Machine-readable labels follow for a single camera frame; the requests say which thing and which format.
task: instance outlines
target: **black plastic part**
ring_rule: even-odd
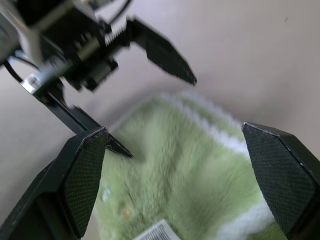
[[[0,239],[83,237],[98,194],[107,141],[105,127],[70,138],[14,207],[0,228]]]
[[[192,85],[197,83],[187,61],[172,44],[138,20],[126,22],[126,29],[107,42],[105,54],[113,56],[122,47],[128,47],[131,42],[145,49],[148,59],[165,72]]]
[[[320,236],[320,162],[292,134],[253,123],[243,134],[256,180],[288,239]]]
[[[75,134],[101,127],[99,123],[92,119],[81,108],[74,106],[70,109],[51,93],[49,93],[46,100],[48,102],[43,104]],[[106,148],[128,158],[133,157],[132,153],[111,134],[108,135]]]
[[[48,29],[41,32],[41,37],[55,48],[60,49],[66,59],[72,59],[76,62],[78,49],[75,42],[84,46],[90,40],[86,35],[89,34],[93,38],[97,38],[100,47],[104,48],[106,46],[104,37],[106,30],[105,24],[100,25],[77,8],[73,8]]]
[[[93,92],[117,68],[118,63],[113,58],[101,56],[100,51],[98,51],[89,59],[81,62],[76,71],[72,71],[64,77],[75,89],[80,90],[82,87],[85,87]],[[109,69],[109,72],[105,72],[105,75],[102,76],[102,71],[105,69]],[[103,80],[96,82],[92,78],[94,75],[98,75]]]
[[[111,28],[111,25],[108,24],[105,20],[103,19],[99,19],[99,24],[100,26],[102,27],[103,29],[103,33],[106,35],[106,34],[110,34],[112,32],[112,28]]]

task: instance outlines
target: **green towel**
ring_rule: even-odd
[[[112,130],[94,206],[101,240],[132,240],[164,219],[181,240],[286,239],[251,166],[241,123],[190,92],[140,104]]]

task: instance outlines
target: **barcode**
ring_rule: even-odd
[[[152,229],[147,235],[139,240],[171,240],[165,231],[165,227],[160,224],[155,229]]]
[[[134,240],[181,240],[171,229],[168,223],[162,219],[156,225],[150,227]]]

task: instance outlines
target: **robotic arm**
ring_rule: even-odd
[[[80,91],[94,91],[118,68],[114,54],[131,43],[165,72],[189,84],[197,80],[165,38],[139,20],[113,33],[93,9],[107,0],[0,0],[0,64],[76,136],[41,171],[0,228],[1,240],[76,240],[84,236],[97,197],[105,149],[133,155],[82,109],[64,100],[65,78]],[[21,50],[37,72],[21,79],[8,61]]]

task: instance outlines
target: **fuzzy fabric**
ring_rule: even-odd
[[[132,240],[165,219],[182,240],[284,240],[256,182],[241,123],[192,93],[163,94],[112,131],[94,206],[101,240]]]

